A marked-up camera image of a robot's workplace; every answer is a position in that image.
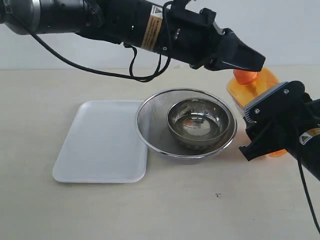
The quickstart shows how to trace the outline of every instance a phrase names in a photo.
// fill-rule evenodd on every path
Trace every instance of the orange plastic container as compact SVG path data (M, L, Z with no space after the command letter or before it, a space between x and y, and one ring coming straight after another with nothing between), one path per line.
M227 85L227 91L232 96L241 113L244 107L256 97L279 83L276 76L267 68L260 72L234 70L234 78ZM280 157L287 151L280 150L270 153L270 157Z

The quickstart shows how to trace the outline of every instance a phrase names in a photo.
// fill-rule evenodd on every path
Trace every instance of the mesh strainer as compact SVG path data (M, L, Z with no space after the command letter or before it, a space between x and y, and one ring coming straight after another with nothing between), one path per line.
M229 127L222 140L201 153L181 146L171 135L167 124L169 109L177 102L189 98L208 99L219 104L230 119ZM189 88L168 89L149 97L138 109L135 125L139 136L150 149L178 159L215 156L229 146L237 132L237 120L223 101L209 93Z

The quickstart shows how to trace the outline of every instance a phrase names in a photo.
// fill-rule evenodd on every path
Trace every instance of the warning label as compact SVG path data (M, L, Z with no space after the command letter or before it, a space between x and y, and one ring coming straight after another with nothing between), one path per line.
M163 21L163 9L152 6L148 25L145 30L141 48L152 51L156 45Z
M313 137L320 135L320 128L313 128L303 133L299 141L302 145L306 145Z

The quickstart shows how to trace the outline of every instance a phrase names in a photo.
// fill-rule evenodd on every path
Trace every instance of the beige table surface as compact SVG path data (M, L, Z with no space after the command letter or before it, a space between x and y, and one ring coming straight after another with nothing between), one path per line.
M320 98L320 66L271 69L281 81L304 82L311 97ZM297 162L288 154L247 162L238 150L249 142L238 113L238 134L217 158L177 165L150 152L138 183L54 181L53 166L83 102L144 100L187 87L215 94L236 111L226 91L231 76L171 69L142 84L77 70L0 71L0 239L319 239ZM320 216L320 183L305 175Z

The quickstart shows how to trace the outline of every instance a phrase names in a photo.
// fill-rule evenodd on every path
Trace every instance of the metal bowl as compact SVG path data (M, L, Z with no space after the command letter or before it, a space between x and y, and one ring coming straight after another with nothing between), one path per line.
M172 106L190 98L216 103L225 111L229 119L229 125L220 141L202 151L181 146L168 127L167 117ZM210 93L189 88L168 89L149 97L136 113L135 126L138 135L149 149L176 159L202 159L216 156L230 145L237 132L237 120L222 100Z
M221 103L205 98L181 100L167 114L172 136L184 147L195 151L217 144L224 137L229 123Z

